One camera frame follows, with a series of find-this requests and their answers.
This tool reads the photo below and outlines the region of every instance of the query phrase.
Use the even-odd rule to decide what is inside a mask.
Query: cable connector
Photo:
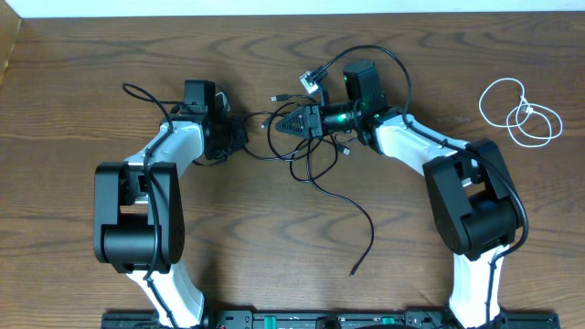
[[[288,95],[288,94],[274,95],[274,96],[271,96],[271,101],[287,101],[290,98],[291,98],[291,95]]]
[[[337,152],[340,152],[340,153],[345,154],[345,155],[349,155],[351,153],[351,150],[349,149],[349,147],[347,147],[343,144],[340,144],[340,143],[337,143],[335,145],[335,149],[337,150]]]
[[[315,71],[306,71],[303,73],[301,77],[299,77],[299,81],[303,85],[304,89],[307,90],[309,95],[315,95],[317,91],[319,91],[319,82],[327,76],[327,70],[320,66]]]
[[[271,122],[271,116],[269,116],[268,118],[266,118],[266,120],[264,120],[264,122],[263,122],[263,123],[260,125],[260,127],[261,127],[262,129],[264,129],[264,128],[268,127],[268,124],[269,124],[270,122]]]

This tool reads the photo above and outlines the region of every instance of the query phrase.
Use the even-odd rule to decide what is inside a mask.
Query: black plastic cover
[[[184,114],[208,114],[214,112],[216,84],[207,80],[185,80]]]
[[[317,104],[300,106],[277,122],[276,130],[305,139],[323,137],[321,107]]]
[[[470,143],[467,150],[492,163],[512,185],[494,142]],[[422,168],[435,224],[452,252],[477,260],[483,252],[514,241],[516,229],[520,227],[518,211],[496,176],[481,165],[473,168],[472,159],[460,153],[437,157]],[[485,189],[467,196],[462,186],[465,179],[484,183]]]
[[[160,248],[157,271],[167,273],[177,263],[185,246],[185,223],[176,164],[154,163],[154,197],[158,207]],[[138,186],[126,162],[103,163],[95,173],[93,250],[100,262],[110,263],[119,273],[148,268],[154,252],[153,212],[126,214],[120,206],[130,206]]]
[[[347,97],[360,101],[360,118],[366,118],[388,107],[386,94],[373,60],[352,61],[344,67]]]

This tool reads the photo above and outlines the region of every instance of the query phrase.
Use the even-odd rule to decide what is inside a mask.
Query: wire bundle
[[[288,99],[288,98],[292,98],[292,97],[301,97],[299,95],[286,95],[286,96],[288,96],[288,97],[281,97],[281,99]],[[286,154],[280,154],[279,151],[276,150],[276,148],[274,147],[274,145],[272,143],[272,139],[271,139],[271,123],[274,121],[274,119],[276,117],[285,116],[285,114],[281,113],[281,111],[283,111],[286,107],[292,106],[292,105],[301,106],[300,103],[290,101],[290,102],[283,104],[280,108],[278,108],[274,112],[261,111],[261,112],[251,113],[251,114],[248,114],[247,116],[245,116],[243,119],[244,122],[246,122],[249,118],[256,116],[256,115],[269,115],[269,118],[266,120],[265,123],[262,124],[261,127],[266,128],[266,138],[268,141],[268,145],[269,145],[272,153],[274,154],[274,156],[260,156],[260,155],[253,153],[252,151],[250,151],[247,147],[243,148],[244,152],[246,152],[248,155],[250,155],[251,157],[253,157],[254,159],[257,159],[257,160],[288,162],[289,163],[289,170],[290,170],[291,176],[292,176],[292,178],[294,178],[294,180],[296,180],[297,182],[300,182],[300,183],[311,183],[311,185],[315,189],[317,189],[319,192],[321,192],[327,196],[335,197],[335,198],[338,198],[340,200],[346,201],[347,203],[356,207],[359,211],[361,211],[366,216],[367,221],[368,221],[369,226],[370,226],[370,241],[369,241],[369,245],[366,248],[366,251],[364,251],[362,256],[359,258],[357,263],[354,265],[354,267],[350,271],[349,276],[352,277],[356,274],[357,269],[359,269],[359,266],[362,264],[362,262],[364,261],[364,259],[367,256],[367,254],[372,249],[372,245],[374,244],[374,236],[375,236],[374,223],[372,221],[371,216],[358,203],[356,203],[355,201],[353,201],[352,199],[350,199],[348,197],[340,196],[338,194],[331,193],[331,192],[323,189],[321,186],[319,186],[316,183],[317,179],[319,179],[320,177],[322,177],[323,175],[328,173],[337,164],[337,160],[338,160],[338,153],[337,152],[343,152],[345,150],[345,147],[342,144],[337,142],[337,140],[336,140],[337,135],[329,135],[328,137],[330,140],[326,140],[324,138],[317,139],[314,146],[311,146],[311,144],[314,140],[303,139],[299,142],[299,144],[296,146],[296,148],[293,151],[288,152]],[[322,143],[327,143],[327,144],[330,144],[333,146],[334,152],[335,152],[335,158],[334,158],[334,161],[329,166],[327,166],[324,171],[322,171],[318,175],[313,175],[313,171],[311,169],[310,156],[311,156],[311,153],[314,152],[317,149],[317,147],[319,147],[319,145],[321,145]],[[304,154],[298,155],[298,153],[300,153],[304,149],[306,149],[307,151]],[[293,162],[302,160],[304,158],[306,159],[307,179],[299,178],[299,176],[296,175],[293,171]]]
[[[520,88],[522,89],[522,93],[520,94],[520,102],[518,103],[518,106],[516,106],[514,109],[512,109],[512,111],[510,111],[508,113],[508,115],[505,117],[505,124],[496,124],[491,122],[489,119],[487,119],[487,117],[485,116],[484,113],[484,109],[482,109],[482,101],[484,100],[485,95],[487,94],[487,92],[497,83],[502,82],[502,81],[513,81],[515,83],[517,83],[518,85],[520,85]],[[551,140],[559,137],[562,133],[563,133],[563,121],[560,119],[560,116],[553,110],[551,110],[550,108],[540,105],[540,104],[536,104],[536,103],[531,103],[529,101],[527,101],[527,99],[524,97],[525,94],[525,89],[524,89],[524,85],[522,84],[522,82],[520,82],[520,80],[514,79],[514,78],[501,78],[498,79],[494,82],[492,82],[491,85],[489,85],[484,93],[482,94],[482,97],[479,98],[479,102],[478,102],[478,107],[479,107],[479,112],[482,114],[482,116],[484,117],[484,119],[487,121],[487,123],[493,125],[494,127],[497,128],[507,128],[508,133],[510,134],[510,137],[512,137],[512,139],[514,140],[514,142],[516,142],[518,145],[520,146],[524,146],[524,147],[541,147],[544,146],[546,144],[548,144]],[[553,129],[552,129],[552,125],[550,124],[550,120],[547,118],[546,115],[544,115],[543,113],[541,113],[540,111],[535,110],[535,108],[539,108],[541,110],[547,111],[549,113],[554,114],[557,117],[558,120],[558,133],[556,133],[553,136]],[[524,120],[519,121],[519,114],[523,112],[526,114],[526,117],[524,118]],[[522,125],[525,124],[528,121],[528,118],[530,118],[530,116],[532,114],[538,115],[541,118],[543,118],[545,120],[545,122],[547,122],[547,126],[548,126],[548,136],[535,136],[533,134],[527,133],[524,129],[522,129]],[[510,118],[514,115],[514,119],[516,121],[515,124],[510,124]],[[539,140],[542,141],[544,140],[545,142],[543,143],[535,143],[535,144],[524,144],[524,143],[520,143],[514,136],[514,134],[512,133],[512,128],[517,128],[523,135],[525,135],[526,137],[530,138],[530,139],[535,139],[535,140]]]

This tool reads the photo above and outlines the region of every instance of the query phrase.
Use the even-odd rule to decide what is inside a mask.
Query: white wall
[[[585,0],[6,0],[23,18],[585,10]]]

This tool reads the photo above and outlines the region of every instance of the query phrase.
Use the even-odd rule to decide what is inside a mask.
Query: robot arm
[[[444,135],[416,122],[412,115],[408,115],[408,120],[409,122],[413,122],[413,125],[419,130],[422,130],[439,140],[444,140],[446,138]],[[457,151],[442,147],[440,144],[406,128],[406,124],[400,115],[388,119],[379,125],[374,133],[379,145],[379,151],[384,155],[400,160],[421,175],[425,175],[425,171],[429,173],[429,175],[434,175],[434,173],[437,172],[437,167],[432,165],[431,160],[437,157],[457,157]],[[453,139],[450,139],[450,143],[463,149],[468,144],[465,141]],[[473,162],[472,166],[476,168],[477,163]],[[472,183],[471,178],[466,177],[462,180],[459,176],[452,177],[454,178],[450,184],[445,182],[442,186],[436,187],[442,190],[444,194],[454,194],[459,191],[460,196],[463,196],[461,195],[461,191],[463,191],[461,187],[470,185]],[[445,191],[445,189],[454,190],[455,192]],[[431,189],[429,190],[429,193],[431,197],[435,196],[435,194],[431,192]],[[435,212],[435,221],[438,221],[437,227],[439,228],[442,225],[441,211],[439,209],[435,211],[435,207],[445,207],[446,204],[442,204],[441,201],[437,203],[439,205],[435,205],[433,211]],[[476,209],[476,213],[473,214],[473,216],[479,218],[481,215],[477,214],[477,210],[479,209]],[[515,217],[515,213],[513,212],[508,213],[507,215],[512,218]],[[446,218],[445,221],[451,221],[454,224],[454,221],[450,218]],[[460,225],[459,228],[457,228],[455,226],[451,227],[450,225],[449,228],[446,228],[443,231],[454,232],[455,230],[461,230],[461,233],[464,234],[466,232],[466,228],[464,227],[466,226],[465,224],[467,224],[466,221],[462,220],[457,224],[463,224],[463,227]],[[475,259],[476,256],[473,256],[470,260],[468,255],[462,254],[462,251],[468,247],[462,246],[461,243],[458,243],[459,238],[455,238],[453,235],[449,234],[443,236],[442,233],[441,236],[445,243],[450,246],[450,249],[455,251],[455,253],[453,253],[453,291],[451,298],[449,299],[449,308],[454,317],[463,327],[479,327],[485,324],[485,303],[487,301],[488,286],[490,284],[489,264],[495,254],[499,254],[509,247],[507,245],[498,245],[481,252],[479,258]],[[496,262],[497,267],[494,274],[492,302],[490,303],[490,321],[494,320],[494,318],[500,313],[500,307],[497,303],[497,291],[503,261],[504,258],[501,258]]]
[[[159,133],[140,152],[120,163],[103,163],[95,174],[94,252],[101,262],[138,283],[161,314],[160,324],[189,328],[202,323],[204,296],[190,280],[180,260],[185,224],[178,181],[201,154],[208,159],[241,148],[246,133],[239,119],[227,117],[227,97],[216,106],[215,84],[187,80],[181,112],[161,124]],[[159,222],[154,246],[154,207],[144,177],[147,150]],[[121,206],[148,204],[147,214],[124,213]],[[152,263],[153,253],[158,257]],[[148,269],[154,271],[144,280]]]
[[[324,75],[322,70],[319,72],[317,76]],[[303,74],[301,82],[313,75]],[[364,145],[400,160],[423,175],[435,224],[454,253],[450,309],[461,326],[478,327],[486,322],[486,303],[491,300],[489,320],[492,321],[500,313],[497,286],[503,258],[495,264],[492,296],[488,299],[490,262],[494,255],[508,249],[520,223],[508,189],[498,177],[470,158],[469,153],[489,162],[511,182],[497,146],[488,140],[467,143],[447,138],[416,122],[412,115],[403,115],[401,108],[388,106],[371,60],[347,64],[344,80],[349,100],[339,103],[329,102],[327,90],[318,80],[306,82],[312,91],[320,91],[321,103],[301,106],[278,122],[277,130],[305,139],[354,130]],[[466,153],[437,141],[448,141]],[[467,196],[464,189],[471,184],[484,184],[485,190]]]

